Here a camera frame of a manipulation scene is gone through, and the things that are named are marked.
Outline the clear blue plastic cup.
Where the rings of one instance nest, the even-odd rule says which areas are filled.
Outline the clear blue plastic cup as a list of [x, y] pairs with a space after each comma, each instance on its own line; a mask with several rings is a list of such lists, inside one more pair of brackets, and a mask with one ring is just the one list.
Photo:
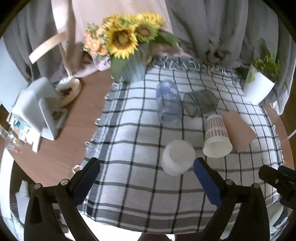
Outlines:
[[157, 114], [161, 123], [180, 121], [182, 101], [177, 85], [172, 81], [161, 81], [156, 88]]

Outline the green potted plant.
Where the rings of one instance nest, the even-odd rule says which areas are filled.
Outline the green potted plant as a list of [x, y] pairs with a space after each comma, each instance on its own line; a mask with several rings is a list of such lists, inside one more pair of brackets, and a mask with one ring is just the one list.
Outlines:
[[253, 59], [249, 70], [251, 67], [254, 67], [255, 70], [264, 75], [271, 82], [278, 83], [281, 70], [280, 61], [276, 58], [274, 52], [269, 51], [266, 41], [263, 38], [261, 38], [261, 48], [264, 51], [264, 56]]

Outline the grey blanket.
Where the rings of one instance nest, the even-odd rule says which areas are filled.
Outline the grey blanket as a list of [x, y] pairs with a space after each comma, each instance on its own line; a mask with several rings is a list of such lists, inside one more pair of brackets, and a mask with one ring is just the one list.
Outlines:
[[284, 112], [295, 73], [295, 42], [264, 1], [166, 1], [173, 33], [185, 53], [227, 68], [276, 55], [279, 81], [264, 99]]

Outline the pink plastic cup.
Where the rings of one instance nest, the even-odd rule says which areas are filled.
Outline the pink plastic cup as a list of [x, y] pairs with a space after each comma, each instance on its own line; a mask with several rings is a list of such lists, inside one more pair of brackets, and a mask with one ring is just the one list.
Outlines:
[[254, 130], [246, 121], [234, 110], [230, 110], [222, 115], [230, 142], [236, 152], [246, 150], [246, 147], [257, 137]]

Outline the white box appliance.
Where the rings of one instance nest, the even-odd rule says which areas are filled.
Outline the white box appliance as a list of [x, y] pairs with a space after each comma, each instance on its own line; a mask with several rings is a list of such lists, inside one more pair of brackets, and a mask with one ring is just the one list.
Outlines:
[[54, 141], [68, 115], [61, 101], [53, 84], [42, 77], [20, 92], [11, 112], [41, 137]]

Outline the white paper cup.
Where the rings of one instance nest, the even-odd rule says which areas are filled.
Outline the white paper cup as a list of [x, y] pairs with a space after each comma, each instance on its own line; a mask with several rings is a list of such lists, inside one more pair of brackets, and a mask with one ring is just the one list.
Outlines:
[[161, 166], [168, 175], [180, 176], [192, 167], [195, 157], [195, 150], [191, 144], [175, 140], [165, 147]]

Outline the grey faceted glass cup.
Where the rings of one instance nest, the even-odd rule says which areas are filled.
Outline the grey faceted glass cup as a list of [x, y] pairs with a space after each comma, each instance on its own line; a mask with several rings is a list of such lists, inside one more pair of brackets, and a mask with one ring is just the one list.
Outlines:
[[215, 111], [218, 102], [215, 94], [206, 89], [186, 93], [183, 98], [184, 109], [191, 118]]

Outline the brown checked paper cup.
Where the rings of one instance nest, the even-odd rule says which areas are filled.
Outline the brown checked paper cup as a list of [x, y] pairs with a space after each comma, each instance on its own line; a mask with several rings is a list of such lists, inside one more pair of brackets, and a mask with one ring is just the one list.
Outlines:
[[206, 120], [203, 153], [210, 158], [222, 158], [232, 151], [232, 144], [222, 116], [213, 114]]

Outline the white plant pot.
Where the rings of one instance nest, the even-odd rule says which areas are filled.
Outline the white plant pot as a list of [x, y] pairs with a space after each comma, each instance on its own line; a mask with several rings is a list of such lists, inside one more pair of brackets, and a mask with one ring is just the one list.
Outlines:
[[275, 83], [251, 64], [243, 86], [243, 93], [251, 104], [258, 105], [267, 97], [274, 85]]

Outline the light blue ribbed vase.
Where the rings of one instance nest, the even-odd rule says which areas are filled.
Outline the light blue ribbed vase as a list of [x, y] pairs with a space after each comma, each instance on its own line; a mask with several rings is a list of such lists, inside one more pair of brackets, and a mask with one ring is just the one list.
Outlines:
[[144, 80], [149, 56], [149, 44], [140, 44], [139, 50], [129, 59], [111, 58], [111, 76], [116, 82], [133, 83]]

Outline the sunflower bouquet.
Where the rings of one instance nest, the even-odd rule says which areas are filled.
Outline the sunflower bouquet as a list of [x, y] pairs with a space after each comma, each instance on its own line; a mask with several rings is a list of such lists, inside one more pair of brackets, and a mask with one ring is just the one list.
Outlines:
[[114, 14], [104, 18], [101, 25], [87, 24], [83, 50], [99, 60], [108, 57], [111, 63], [112, 57], [129, 59], [139, 50], [140, 44], [173, 47], [181, 41], [163, 29], [165, 23], [162, 16], [150, 12]]

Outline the black white checked tablecloth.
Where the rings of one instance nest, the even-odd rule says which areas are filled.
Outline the black white checked tablecloth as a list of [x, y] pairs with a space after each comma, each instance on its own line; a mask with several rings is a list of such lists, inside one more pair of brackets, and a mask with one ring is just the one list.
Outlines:
[[[159, 120], [157, 102], [168, 92], [167, 84], [175, 84], [180, 96], [210, 91], [218, 100], [214, 113], [235, 111], [255, 133], [254, 139], [241, 152], [205, 156], [206, 116], [191, 117], [176, 102], [171, 106], [181, 116]], [[148, 66], [144, 80], [114, 84], [86, 148], [85, 160], [92, 157], [101, 169], [78, 210], [94, 221], [136, 232], [181, 234], [205, 228], [216, 207], [193, 171], [198, 157], [237, 185], [259, 184], [267, 206], [280, 198], [258, 175], [263, 165], [283, 164], [266, 110], [247, 100], [234, 70], [194, 59], [160, 58]]]

